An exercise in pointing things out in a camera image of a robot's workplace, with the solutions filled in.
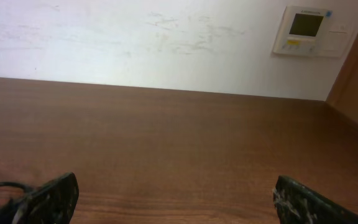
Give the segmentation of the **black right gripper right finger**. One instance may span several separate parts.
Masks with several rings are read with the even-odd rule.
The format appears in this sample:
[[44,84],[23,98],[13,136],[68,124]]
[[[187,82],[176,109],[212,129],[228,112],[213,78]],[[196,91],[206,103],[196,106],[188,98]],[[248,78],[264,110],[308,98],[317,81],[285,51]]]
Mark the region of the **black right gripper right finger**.
[[358,215],[299,183],[280,175],[273,189],[280,224],[358,224]]

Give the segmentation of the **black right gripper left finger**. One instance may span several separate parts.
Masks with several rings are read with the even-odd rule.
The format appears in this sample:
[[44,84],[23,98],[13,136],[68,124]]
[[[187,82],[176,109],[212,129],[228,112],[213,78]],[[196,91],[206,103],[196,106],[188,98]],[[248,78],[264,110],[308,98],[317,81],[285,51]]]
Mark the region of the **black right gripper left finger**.
[[70,223],[79,198],[77,179],[72,172],[38,188],[18,182],[0,182],[0,187],[15,187],[24,193],[0,207],[0,224]]

